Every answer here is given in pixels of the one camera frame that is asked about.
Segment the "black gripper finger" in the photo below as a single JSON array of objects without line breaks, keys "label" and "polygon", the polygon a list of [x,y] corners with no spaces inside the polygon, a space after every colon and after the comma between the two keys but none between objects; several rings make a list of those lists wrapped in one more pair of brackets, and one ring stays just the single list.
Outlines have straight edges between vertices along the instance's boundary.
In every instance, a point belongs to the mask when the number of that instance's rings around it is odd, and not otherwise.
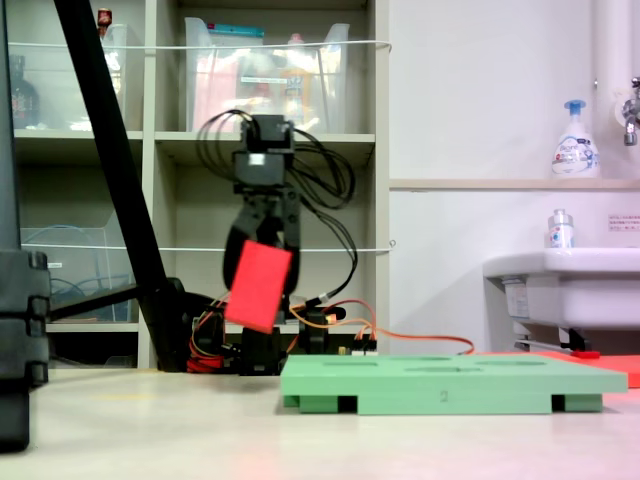
[{"label": "black gripper finger", "polygon": [[300,198],[298,195],[282,195],[276,208],[277,223],[276,246],[291,254],[284,294],[291,295],[298,284],[300,271]]},{"label": "black gripper finger", "polygon": [[227,236],[223,278],[231,289],[240,256],[247,240],[267,246],[278,245],[278,217],[274,215],[276,200],[269,196],[246,196],[243,206]]}]

